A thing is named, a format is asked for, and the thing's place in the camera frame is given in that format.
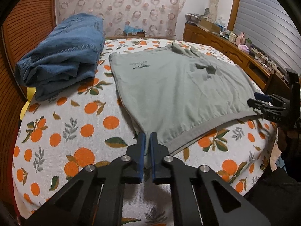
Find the grey-green shorts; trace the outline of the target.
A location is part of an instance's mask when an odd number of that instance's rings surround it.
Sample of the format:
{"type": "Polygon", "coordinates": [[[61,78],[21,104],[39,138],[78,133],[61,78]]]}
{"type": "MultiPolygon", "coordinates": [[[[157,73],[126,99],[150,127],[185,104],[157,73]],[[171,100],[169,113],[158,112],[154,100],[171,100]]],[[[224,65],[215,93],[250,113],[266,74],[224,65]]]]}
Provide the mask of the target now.
{"type": "Polygon", "coordinates": [[[177,153],[208,131],[256,115],[247,105],[256,92],[236,64],[177,43],[130,54],[112,53],[111,71],[137,131],[156,133],[177,153]]]}

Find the wooden sideboard cabinet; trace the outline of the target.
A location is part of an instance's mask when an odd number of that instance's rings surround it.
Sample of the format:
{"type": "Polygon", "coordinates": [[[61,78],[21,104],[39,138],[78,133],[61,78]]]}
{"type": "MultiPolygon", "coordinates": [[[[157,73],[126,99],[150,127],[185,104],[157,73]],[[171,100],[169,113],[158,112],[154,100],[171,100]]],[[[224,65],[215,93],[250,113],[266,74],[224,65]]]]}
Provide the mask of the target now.
{"type": "Polygon", "coordinates": [[[236,45],[220,36],[207,32],[195,25],[185,23],[183,40],[215,48],[222,55],[240,66],[265,94],[276,94],[282,97],[290,96],[290,89],[282,80],[281,75],[276,71],[270,71],[236,45]]]}

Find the pink tissue pack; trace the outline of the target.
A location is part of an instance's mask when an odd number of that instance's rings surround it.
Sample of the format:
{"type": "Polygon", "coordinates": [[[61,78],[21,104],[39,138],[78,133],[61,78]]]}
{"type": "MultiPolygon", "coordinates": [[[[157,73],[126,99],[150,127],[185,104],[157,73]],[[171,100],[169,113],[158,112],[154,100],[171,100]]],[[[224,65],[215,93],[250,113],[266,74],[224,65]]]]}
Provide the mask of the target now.
{"type": "Polygon", "coordinates": [[[249,54],[249,48],[248,48],[245,44],[240,44],[240,45],[238,45],[238,48],[239,48],[241,51],[243,51],[243,52],[249,54]]]}

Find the pink bottle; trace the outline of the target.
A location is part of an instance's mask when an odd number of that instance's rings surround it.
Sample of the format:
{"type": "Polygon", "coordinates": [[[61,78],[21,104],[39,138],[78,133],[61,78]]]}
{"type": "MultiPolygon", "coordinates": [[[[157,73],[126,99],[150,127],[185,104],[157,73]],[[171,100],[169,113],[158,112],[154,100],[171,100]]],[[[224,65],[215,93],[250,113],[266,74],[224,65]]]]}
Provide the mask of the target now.
{"type": "Polygon", "coordinates": [[[245,44],[245,34],[241,32],[236,38],[235,45],[239,46],[244,44],[245,44]]]}

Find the grey window blind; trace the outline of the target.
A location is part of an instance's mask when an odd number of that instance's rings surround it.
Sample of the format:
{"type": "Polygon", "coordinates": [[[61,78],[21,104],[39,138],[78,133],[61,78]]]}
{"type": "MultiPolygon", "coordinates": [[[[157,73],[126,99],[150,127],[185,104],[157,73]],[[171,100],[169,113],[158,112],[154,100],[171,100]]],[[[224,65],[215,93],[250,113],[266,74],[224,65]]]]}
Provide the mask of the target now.
{"type": "Polygon", "coordinates": [[[277,0],[240,0],[234,31],[282,68],[300,73],[300,34],[277,0]]]}

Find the cardboard box on cabinet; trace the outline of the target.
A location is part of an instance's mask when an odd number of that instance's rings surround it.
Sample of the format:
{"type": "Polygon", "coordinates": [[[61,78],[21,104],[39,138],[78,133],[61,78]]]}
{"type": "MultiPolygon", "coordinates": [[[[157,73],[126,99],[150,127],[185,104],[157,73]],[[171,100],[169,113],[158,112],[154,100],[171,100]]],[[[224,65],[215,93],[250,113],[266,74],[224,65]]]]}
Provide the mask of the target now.
{"type": "Polygon", "coordinates": [[[220,26],[218,26],[218,25],[216,25],[212,22],[209,22],[204,18],[202,18],[199,21],[198,26],[201,29],[207,30],[208,32],[217,33],[217,34],[219,34],[221,32],[221,27],[220,26]]]}

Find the stack of magazines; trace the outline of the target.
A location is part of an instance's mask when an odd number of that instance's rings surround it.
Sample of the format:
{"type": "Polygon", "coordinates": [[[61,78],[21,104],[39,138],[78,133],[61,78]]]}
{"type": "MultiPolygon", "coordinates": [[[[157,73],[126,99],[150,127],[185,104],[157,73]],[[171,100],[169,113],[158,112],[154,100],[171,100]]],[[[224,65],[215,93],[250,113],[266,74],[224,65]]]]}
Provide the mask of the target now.
{"type": "Polygon", "coordinates": [[[194,13],[185,14],[186,22],[189,24],[198,24],[201,20],[206,20],[208,15],[200,15],[194,13]]]}

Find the yellow tag strip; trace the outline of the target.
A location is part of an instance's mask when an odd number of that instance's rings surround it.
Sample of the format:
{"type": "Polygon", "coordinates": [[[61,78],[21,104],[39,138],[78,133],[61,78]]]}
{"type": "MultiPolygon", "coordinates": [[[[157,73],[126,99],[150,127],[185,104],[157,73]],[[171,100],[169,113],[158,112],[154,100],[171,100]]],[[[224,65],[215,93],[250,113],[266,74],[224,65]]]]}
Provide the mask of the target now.
{"type": "Polygon", "coordinates": [[[24,104],[24,106],[22,107],[22,110],[20,112],[20,116],[19,116],[20,120],[22,120],[23,117],[25,116],[25,113],[30,105],[30,102],[31,102],[35,92],[36,92],[35,87],[27,87],[27,102],[24,104]]]}

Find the pink circle pattern curtain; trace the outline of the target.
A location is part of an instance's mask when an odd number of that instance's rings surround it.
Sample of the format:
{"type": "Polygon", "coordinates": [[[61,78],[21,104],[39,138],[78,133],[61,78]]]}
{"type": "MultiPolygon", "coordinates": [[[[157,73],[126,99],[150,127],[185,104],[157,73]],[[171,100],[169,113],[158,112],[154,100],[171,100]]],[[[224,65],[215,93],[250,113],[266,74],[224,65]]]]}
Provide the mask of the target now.
{"type": "Polygon", "coordinates": [[[103,20],[106,37],[121,36],[125,26],[142,29],[147,36],[174,38],[186,0],[56,0],[56,19],[87,13],[103,20]]]}

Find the folded blue jeans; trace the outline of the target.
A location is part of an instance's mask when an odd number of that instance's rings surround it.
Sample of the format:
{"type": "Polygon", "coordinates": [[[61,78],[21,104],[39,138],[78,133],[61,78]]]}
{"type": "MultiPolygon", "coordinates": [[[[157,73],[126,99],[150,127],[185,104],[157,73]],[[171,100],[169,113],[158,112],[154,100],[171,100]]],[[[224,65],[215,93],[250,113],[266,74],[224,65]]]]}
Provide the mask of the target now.
{"type": "Polygon", "coordinates": [[[102,18],[87,13],[72,15],[17,62],[15,78],[20,85],[34,87],[35,99],[44,101],[92,79],[104,43],[102,18]]]}

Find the cardboard box with blue bag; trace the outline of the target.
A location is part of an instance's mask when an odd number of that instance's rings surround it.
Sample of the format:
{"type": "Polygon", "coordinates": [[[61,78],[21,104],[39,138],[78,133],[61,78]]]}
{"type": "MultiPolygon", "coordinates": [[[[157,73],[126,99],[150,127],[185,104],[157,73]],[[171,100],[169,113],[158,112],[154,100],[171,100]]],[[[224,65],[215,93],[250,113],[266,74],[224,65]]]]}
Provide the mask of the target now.
{"type": "Polygon", "coordinates": [[[138,37],[144,37],[145,31],[138,27],[131,27],[129,25],[125,25],[123,30],[123,36],[138,36],[138,37]]]}

